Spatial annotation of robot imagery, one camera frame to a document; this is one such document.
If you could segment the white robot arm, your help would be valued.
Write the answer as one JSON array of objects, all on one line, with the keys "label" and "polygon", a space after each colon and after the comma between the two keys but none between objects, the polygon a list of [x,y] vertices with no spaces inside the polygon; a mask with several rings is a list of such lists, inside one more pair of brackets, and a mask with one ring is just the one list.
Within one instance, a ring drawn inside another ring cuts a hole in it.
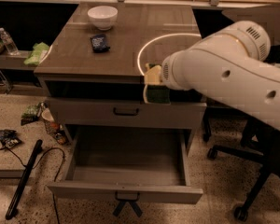
[{"label": "white robot arm", "polygon": [[191,89],[236,108],[280,131],[280,67],[264,62],[266,31],[238,21],[145,72],[145,84]]}]

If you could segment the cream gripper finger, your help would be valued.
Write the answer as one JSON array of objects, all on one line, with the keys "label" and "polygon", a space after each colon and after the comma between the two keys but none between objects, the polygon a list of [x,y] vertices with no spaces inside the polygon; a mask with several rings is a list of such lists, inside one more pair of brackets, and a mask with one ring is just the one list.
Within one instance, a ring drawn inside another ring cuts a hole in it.
[{"label": "cream gripper finger", "polygon": [[161,66],[159,64],[147,64],[144,81],[147,85],[161,84]]}]

